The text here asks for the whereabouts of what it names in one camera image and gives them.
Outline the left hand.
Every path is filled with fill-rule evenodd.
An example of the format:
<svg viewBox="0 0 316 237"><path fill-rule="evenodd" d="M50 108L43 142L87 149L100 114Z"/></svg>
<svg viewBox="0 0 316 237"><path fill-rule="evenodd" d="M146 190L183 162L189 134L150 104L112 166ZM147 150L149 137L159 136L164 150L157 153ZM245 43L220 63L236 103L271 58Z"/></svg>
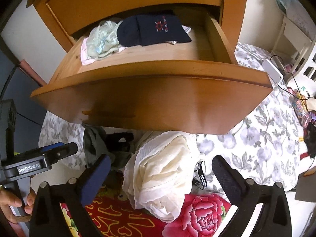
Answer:
<svg viewBox="0 0 316 237"><path fill-rule="evenodd" d="M25 212L27 214L32 214L33 207L34 207L34 202L36 198L36 193L35 191L30 188L30 192L27 196L27 204L25 205ZM15 194L12 192L9 192L5 188L1 187L1 210L6 217L6 219L13 223L17 224L19 223L19 219L17 216L15 216L11 210L10 207L21 207L22 206L22 201L18 197L16 197Z"/></svg>

